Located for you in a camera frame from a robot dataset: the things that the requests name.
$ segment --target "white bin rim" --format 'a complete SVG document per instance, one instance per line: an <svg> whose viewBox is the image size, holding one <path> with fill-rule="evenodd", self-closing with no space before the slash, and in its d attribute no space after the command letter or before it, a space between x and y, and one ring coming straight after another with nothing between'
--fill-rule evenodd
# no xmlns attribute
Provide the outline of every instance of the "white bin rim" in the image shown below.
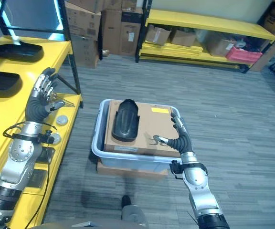
<svg viewBox="0 0 275 229"><path fill-rule="evenodd" d="M99 136L99 128L100 128L100 122L103 118L103 109L104 105L106 103L109 103L112 99L105 99L100 103L99 107L99 113L96 120L95 125L95 131L94 131L94 137L92 140L92 146L91 149L93 153L99 157L104 158L113 158L113 159L122 159L122 160L134 160L134 161L145 161L145 162L157 162L157 163L171 163L172 160L177 160L182 164L181 158L179 157L165 157L165 156L147 156L147 155L136 155L136 154L124 154L124 153L114 153L114 152L105 152L97 147L97 141ZM173 106L169 106L172 108L172 110L177 113L177 115L180 117L179 111L177 108Z"/></svg>

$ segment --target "pink basket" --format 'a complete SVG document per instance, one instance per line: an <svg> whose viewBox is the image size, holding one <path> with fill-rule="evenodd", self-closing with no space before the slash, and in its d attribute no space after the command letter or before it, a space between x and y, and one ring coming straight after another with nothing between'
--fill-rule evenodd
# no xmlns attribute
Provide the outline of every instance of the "pink basket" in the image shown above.
<svg viewBox="0 0 275 229"><path fill-rule="evenodd" d="M229 61L243 63L255 63L263 54L261 52L249 52L243 49L237 49L235 46L226 55Z"/></svg>

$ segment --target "clear plastic bin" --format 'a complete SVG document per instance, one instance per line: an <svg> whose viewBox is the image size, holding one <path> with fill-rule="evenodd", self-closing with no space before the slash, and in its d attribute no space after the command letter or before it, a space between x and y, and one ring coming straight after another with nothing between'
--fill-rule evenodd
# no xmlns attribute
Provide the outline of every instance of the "clear plastic bin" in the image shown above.
<svg viewBox="0 0 275 229"><path fill-rule="evenodd" d="M182 164L181 158L175 158L175 157L147 156L147 155L124 154L124 153L114 153L114 152L103 151L110 100L111 99L106 99L100 103L95 131L94 131L94 137L92 141L93 153L100 157L102 163L105 166L117 167L117 168L151 170L151 171L159 172L166 168L169 168L169 164L171 163L172 160L177 160ZM177 108L173 106L170 106L170 107L172 108L172 111L180 117L180 114Z"/></svg>

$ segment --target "robotic arm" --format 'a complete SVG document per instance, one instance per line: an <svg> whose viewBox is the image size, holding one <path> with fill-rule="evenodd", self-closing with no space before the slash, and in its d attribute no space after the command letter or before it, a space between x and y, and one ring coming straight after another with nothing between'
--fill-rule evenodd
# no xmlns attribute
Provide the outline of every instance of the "robotic arm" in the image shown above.
<svg viewBox="0 0 275 229"><path fill-rule="evenodd" d="M200 229L229 229L223 211L209 188L208 171L197 161L190 141L190 136L185 127L183 118L171 113L174 128L179 134L177 139L167 139L158 135L154 139L178 150L181 155L182 165L176 160L170 164L174 174L182 174L183 181L190 191L189 200Z"/></svg>
<svg viewBox="0 0 275 229"><path fill-rule="evenodd" d="M0 173L0 225L10 221L14 207L21 192L33 174L34 164L42 152L41 143L51 144L54 138L51 131L42 134L44 119L54 110L65 105L64 101L52 102L55 98L53 81L57 78L54 68L45 69L33 86L25 108L26 121L18 127L21 131L12 136L4 132L4 136L13 139L8 147L8 158Z"/></svg>

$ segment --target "shoe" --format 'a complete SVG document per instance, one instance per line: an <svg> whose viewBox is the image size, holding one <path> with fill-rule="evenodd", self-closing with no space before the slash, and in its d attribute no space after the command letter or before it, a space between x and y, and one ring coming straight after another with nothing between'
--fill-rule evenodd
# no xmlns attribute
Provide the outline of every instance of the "shoe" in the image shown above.
<svg viewBox="0 0 275 229"><path fill-rule="evenodd" d="M131 205L131 199L128 195L124 195L122 198L122 208L127 205Z"/></svg>

